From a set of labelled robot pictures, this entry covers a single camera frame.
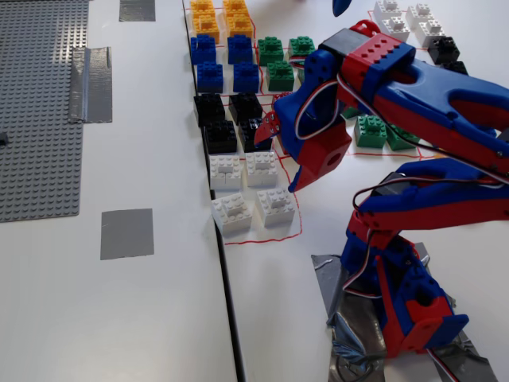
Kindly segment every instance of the blue lego brick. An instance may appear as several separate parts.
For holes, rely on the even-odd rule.
[[[253,47],[249,37],[236,34],[228,38],[228,63],[233,65],[240,62],[253,62]]]
[[[215,62],[198,64],[198,92],[223,92],[223,65]]]
[[[193,65],[216,62],[216,41],[214,37],[206,34],[191,37],[191,62]]]
[[[440,325],[435,334],[424,346],[426,349],[450,344],[468,324],[468,316],[466,314],[443,317],[443,320],[442,325]]]
[[[258,65],[241,62],[233,66],[233,91],[256,93],[260,85]]]

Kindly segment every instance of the gray lego baseplate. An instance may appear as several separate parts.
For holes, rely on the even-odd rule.
[[[0,2],[0,222],[80,211],[83,124],[68,102],[87,19],[88,0]]]

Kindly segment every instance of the white lego brick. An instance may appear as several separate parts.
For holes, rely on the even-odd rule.
[[[251,227],[253,214],[240,193],[212,201],[212,217],[223,235]]]
[[[380,32],[405,42],[410,35],[410,29],[406,27],[405,21],[400,17],[383,20],[380,24]]]
[[[419,3],[416,6],[409,6],[406,11],[406,22],[412,30],[419,26],[419,22],[427,22],[433,19],[433,14],[427,4]]]
[[[247,185],[274,187],[278,182],[278,168],[274,153],[246,153]]]
[[[437,20],[428,20],[427,22],[419,22],[415,30],[415,37],[421,44],[422,48],[428,48],[431,41],[435,38],[445,36],[442,25]]]
[[[256,206],[262,217],[263,226],[291,223],[295,215],[295,204],[286,189],[258,191]]]
[[[383,20],[401,16],[401,10],[398,7],[398,2],[394,0],[377,0],[373,13],[379,25]]]
[[[214,155],[209,157],[210,189],[240,189],[242,166],[238,155]]]

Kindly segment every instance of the lego brick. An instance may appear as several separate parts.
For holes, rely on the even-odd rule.
[[[263,221],[263,227],[274,224],[290,224],[297,209],[286,189],[258,191],[256,207]]]
[[[191,62],[193,65],[216,62],[216,41],[213,37],[206,34],[191,37]]]
[[[458,61],[460,51],[452,37],[439,37],[431,41],[428,53],[437,65]]]
[[[204,126],[205,145],[209,154],[237,151],[237,136],[232,121],[215,121]]]
[[[391,125],[400,135],[405,137],[406,139],[418,143],[421,139],[411,133],[408,133],[404,131],[403,129],[400,129],[399,127],[396,127],[394,125]],[[387,129],[387,143],[389,143],[390,148],[393,151],[398,150],[408,150],[413,149],[415,146],[410,145],[409,143],[406,143],[405,141],[401,140],[391,129]]]
[[[212,201],[212,217],[223,235],[251,228],[253,214],[240,193]]]
[[[242,14],[249,17],[247,6],[244,0],[223,0],[223,8],[226,18],[231,18],[236,14]]]
[[[233,91],[256,93],[260,86],[258,65],[241,62],[233,66]]]
[[[463,61],[456,61],[456,62],[446,62],[442,65],[440,65],[441,68],[450,70],[452,72],[465,74],[468,76],[467,68],[464,66]]]
[[[400,17],[401,10],[398,7],[398,2],[394,0],[377,0],[373,14],[375,15],[377,24],[380,25],[382,20]]]
[[[245,14],[234,14],[226,18],[226,29],[229,37],[242,34],[246,37],[253,38],[253,25],[251,24],[249,16]]]
[[[266,71],[269,92],[291,92],[293,90],[292,66],[286,61],[270,62]]]
[[[191,2],[191,12],[193,14],[204,10],[214,10],[214,3],[212,0],[194,0]]]
[[[238,155],[214,155],[210,164],[210,189],[240,189],[242,166]]]
[[[262,142],[258,147],[255,146],[255,133],[256,129],[262,124],[261,118],[248,119],[239,123],[239,138],[244,153],[253,153],[255,151],[266,151],[270,150],[272,146],[272,140],[267,139]]]
[[[119,21],[156,21],[155,0],[120,0]]]
[[[101,260],[153,254],[152,209],[103,212]]]
[[[253,62],[253,47],[251,39],[241,35],[228,38],[228,63]]]
[[[288,43],[288,57],[308,56],[315,51],[313,40],[307,36],[290,38]]]
[[[9,144],[9,136],[7,133],[0,133],[0,146],[7,146]]]
[[[248,187],[274,187],[278,182],[278,168],[274,153],[246,153]]]
[[[199,127],[203,127],[210,122],[223,121],[225,112],[220,95],[203,94],[195,96],[194,114]]]
[[[230,95],[230,113],[235,124],[251,118],[262,118],[262,105],[254,93],[239,93]]]
[[[270,62],[282,61],[285,57],[283,44],[276,37],[265,37],[258,40],[259,65],[267,66]]]
[[[220,28],[217,25],[216,15],[210,14],[200,15],[198,18],[193,18],[192,26],[197,36],[206,34],[210,37],[214,37],[216,44],[220,42]]]
[[[343,110],[343,112],[341,113],[341,115],[345,119],[355,118],[362,114],[363,114],[363,112],[361,110],[357,110],[354,107],[349,107],[346,110]]]
[[[406,11],[406,22],[412,30],[418,27],[419,22],[428,22],[434,18],[427,4],[419,3],[416,6],[409,6]]]
[[[222,93],[223,65],[215,62],[198,64],[197,82],[199,93]]]
[[[427,22],[419,22],[415,29],[415,37],[422,48],[428,48],[432,40],[437,37],[445,36],[442,25],[438,20],[428,20]]]
[[[0,2],[0,222],[80,212],[83,124],[68,121],[88,0]]]
[[[382,20],[380,22],[380,32],[385,33],[387,36],[397,38],[400,41],[408,40],[410,29],[406,26],[405,21],[397,16]]]
[[[382,149],[387,140],[385,123],[374,116],[359,117],[354,132],[358,147]]]

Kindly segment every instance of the gray tape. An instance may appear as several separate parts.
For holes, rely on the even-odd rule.
[[[120,21],[156,21],[155,0],[120,0]]]
[[[112,100],[111,48],[74,48],[69,121],[111,122]]]
[[[101,260],[153,255],[152,209],[103,212]]]

